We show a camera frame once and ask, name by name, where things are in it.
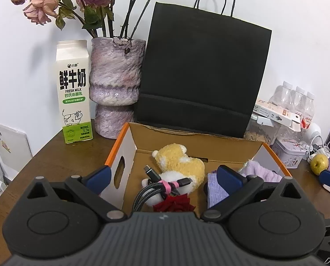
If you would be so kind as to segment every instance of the gray ribbed panel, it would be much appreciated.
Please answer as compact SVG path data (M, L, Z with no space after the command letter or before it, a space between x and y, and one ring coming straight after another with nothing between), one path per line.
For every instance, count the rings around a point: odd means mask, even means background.
M218 224L193 213L142 213L104 227L83 251L55 260L11 257L6 266L320 266L315 257L270 261L238 248Z

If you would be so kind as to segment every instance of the vase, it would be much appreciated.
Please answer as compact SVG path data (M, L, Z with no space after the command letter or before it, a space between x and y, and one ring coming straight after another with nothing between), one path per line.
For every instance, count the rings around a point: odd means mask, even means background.
M99 37L92 39L90 99L97 103L95 129L116 139L122 126L133 121L138 101L144 40Z

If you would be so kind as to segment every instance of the yellow pear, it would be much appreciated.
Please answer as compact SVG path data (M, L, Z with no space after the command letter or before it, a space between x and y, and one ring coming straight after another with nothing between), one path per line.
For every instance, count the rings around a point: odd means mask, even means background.
M315 175L320 173L329 167L329 159L324 154L317 154L310 161L310 168Z

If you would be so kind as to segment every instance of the stuffed animal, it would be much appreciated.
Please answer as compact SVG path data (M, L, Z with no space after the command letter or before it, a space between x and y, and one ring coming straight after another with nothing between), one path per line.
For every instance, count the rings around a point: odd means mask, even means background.
M188 157L186 147L180 144L170 144L154 151L152 156L161 170L160 177L166 182L177 181L182 178L191 178L192 183L178 188L180 194L189 194L196 190L204 180L204 163L198 158ZM142 181L142 186L148 185L148 179ZM146 204L153 206L162 202L160 194L151 197Z

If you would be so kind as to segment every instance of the red rose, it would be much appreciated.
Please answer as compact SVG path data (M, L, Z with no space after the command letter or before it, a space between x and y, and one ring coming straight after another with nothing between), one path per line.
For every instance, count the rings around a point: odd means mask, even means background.
M193 212L195 207L189 203L187 194L180 196L168 195L163 202L153 206L154 212Z

